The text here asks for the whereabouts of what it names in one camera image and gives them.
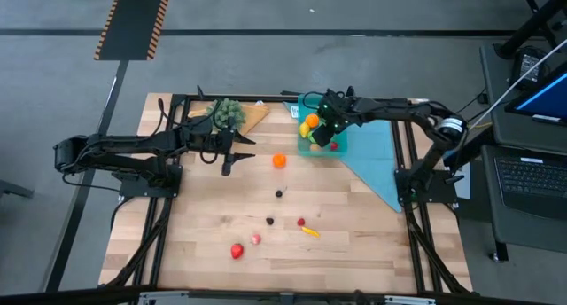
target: plastic container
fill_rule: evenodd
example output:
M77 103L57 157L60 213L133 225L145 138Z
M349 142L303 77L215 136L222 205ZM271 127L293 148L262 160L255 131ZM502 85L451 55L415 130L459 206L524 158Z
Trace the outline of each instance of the plastic container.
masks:
M318 94L310 94L305 97L305 94L298 96L298 108L299 108L299 118L298 118L298 151L299 155L309 156L309 157L331 157L339 158L346 153L348 140L346 138L346 131L343 131L331 139L331 142L336 142L338 144L338 149L335 151L330 150L330 143L325 145L319 151L311 150L311 141L309 138L303 138L299 133L299 126L305 121L305 118L311 113L317 113L317 110L305 107L303 104L303 99L305 99L305 104L310 107L316 108L321 101L322 96Z

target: yellow and black hazard tape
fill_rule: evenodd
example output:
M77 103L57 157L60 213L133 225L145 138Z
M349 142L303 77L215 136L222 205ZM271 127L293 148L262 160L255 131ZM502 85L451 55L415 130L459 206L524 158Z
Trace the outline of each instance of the yellow and black hazard tape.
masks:
M168 2L169 0L159 0L158 14L156 16L156 22L153 25L153 31L151 32L150 47L148 48L148 56L146 60L152 60L156 55L159 36L161 35L161 28L163 27L163 21L166 18Z
M100 50L103 48L103 43L105 42L106 32L108 32L108 26L110 26L110 22L113 19L114 11L116 11L116 4L118 0L113 1L113 5L110 8L110 12L108 13L108 18L106 19L105 26L103 27L103 32L100 34L100 40L98 40L97 50L95 51L95 60L100 59Z

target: monitor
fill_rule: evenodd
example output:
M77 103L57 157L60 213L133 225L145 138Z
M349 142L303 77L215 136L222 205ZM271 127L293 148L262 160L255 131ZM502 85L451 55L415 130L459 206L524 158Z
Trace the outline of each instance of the monitor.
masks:
M549 123L567 122L567 66L558 67L537 88L507 106L513 113Z

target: laptop keyboard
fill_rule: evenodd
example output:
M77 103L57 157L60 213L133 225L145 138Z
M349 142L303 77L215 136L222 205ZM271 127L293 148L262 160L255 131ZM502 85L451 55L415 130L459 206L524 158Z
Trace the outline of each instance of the laptop keyboard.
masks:
M496 158L503 192L521 192L567 199L567 165Z

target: white cable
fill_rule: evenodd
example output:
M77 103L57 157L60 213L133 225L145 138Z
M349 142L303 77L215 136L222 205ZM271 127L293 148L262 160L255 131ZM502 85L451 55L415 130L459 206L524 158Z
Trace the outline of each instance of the white cable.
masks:
M543 57L542 60L538 61L537 64L535 64L535 66L532 66L530 68L530 70L528 70L524 75L522 75L520 77L520 79L518 79L516 82L514 82L514 84L512 84L507 90L506 92L504 92L504 94L498 99L496 100L496 102L494 102L494 104L488 108L488 110L480 116L480 118L478 118L478 120L475 122L475 124L473 124L472 126L470 126L469 129L474 129L511 91L512 89L514 89L521 81L522 79L524 79L533 69L535 69L536 67L538 67L541 63L543 63L543 61L545 61L549 56L551 56L552 54L554 54L556 51L558 51L561 47L563 47L565 44L567 43L567 39L565 39L565 41L563 41L561 44L559 44L557 47L555 47L555 49L553 49L552 51L550 51L545 57Z

